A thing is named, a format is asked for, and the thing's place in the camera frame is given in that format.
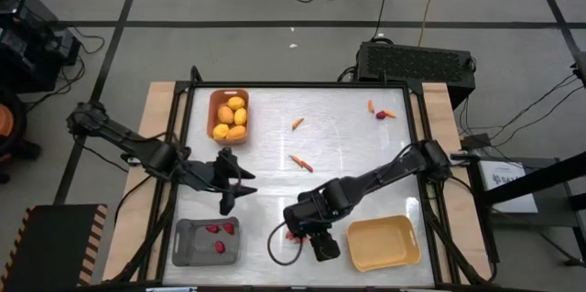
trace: red fruit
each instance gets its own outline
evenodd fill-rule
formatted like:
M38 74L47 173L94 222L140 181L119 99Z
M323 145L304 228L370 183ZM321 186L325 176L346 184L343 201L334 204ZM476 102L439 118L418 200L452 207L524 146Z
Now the red fruit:
M225 223L223 229L229 234L234 234L234 225L231 223Z
M205 230L207 230L210 233L218 233L220 231L220 227L218 227L217 225L209 225L205 227Z
M216 242L214 247L216 249L216 252L219 254L226 252L226 246L224 246L224 244L220 241Z

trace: black device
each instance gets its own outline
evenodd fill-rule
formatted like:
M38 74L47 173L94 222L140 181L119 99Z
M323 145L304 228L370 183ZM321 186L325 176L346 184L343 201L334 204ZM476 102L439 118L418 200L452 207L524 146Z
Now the black device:
M360 177L335 178L314 190L300 193L298 203L283 210L285 223L296 237L310 238L318 261L335 259L340 255L340 248L328 233L331 225L348 216L367 194L419 173L430 181L443 181L451 176L450 160L437 141L418 141L406 146L390 163ZM472 284L488 285L489 282L476 273L450 235L441 227L440 219L433 213L429 200L421 200L421 206L424 219L444 243L466 278Z
M15 92L49 92L81 42L39 0L0 0L0 82Z
M363 42L355 81L445 82L451 107L474 91L475 62L469 51L427 49L380 42Z
M197 191L221 192L220 214L228 215L238 197L256 192L241 185L243 178L255 178L238 166L232 150L225 147L215 162L187 160L188 147L178 147L156 137L144 138L110 119L101 103L79 103L67 118L70 133L76 136L98 136L138 159L149 175L184 184ZM238 178L230 184L229 178Z

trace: yellow mango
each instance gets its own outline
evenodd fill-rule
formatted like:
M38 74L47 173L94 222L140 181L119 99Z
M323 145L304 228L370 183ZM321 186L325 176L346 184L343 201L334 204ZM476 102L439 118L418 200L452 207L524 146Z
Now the yellow mango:
M228 100L228 106L234 111L244 108L245 105L244 99L240 96L233 96Z
M217 124L215 127L213 127L213 138L214 139L220 139L220 138L225 138L226 135L228 134L228 131L230 130L230 127L228 127L227 124Z
M234 113L230 108L223 105L218 109L218 119L220 120L220 123L231 124L234 122Z
M226 139L230 140L230 139L241 138L245 134L246 134L246 127L238 125L238 126L232 127L228 131L228 134L226 134Z
M235 124L246 124L246 118L247 118L246 109L240 108L240 109L236 110L236 113L234 114L234 123Z

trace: gray tray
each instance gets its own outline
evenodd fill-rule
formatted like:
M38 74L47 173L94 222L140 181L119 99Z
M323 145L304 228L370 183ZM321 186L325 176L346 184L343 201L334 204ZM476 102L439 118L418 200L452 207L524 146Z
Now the gray tray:
M234 234L227 233L222 227L225 223L234 225ZM220 231L210 233L209 225L217 225ZM220 241L226 251L218 254L215 243ZM173 265L230 265L236 262L240 252L240 222L235 217L214 220L181 219L175 229L173 245Z

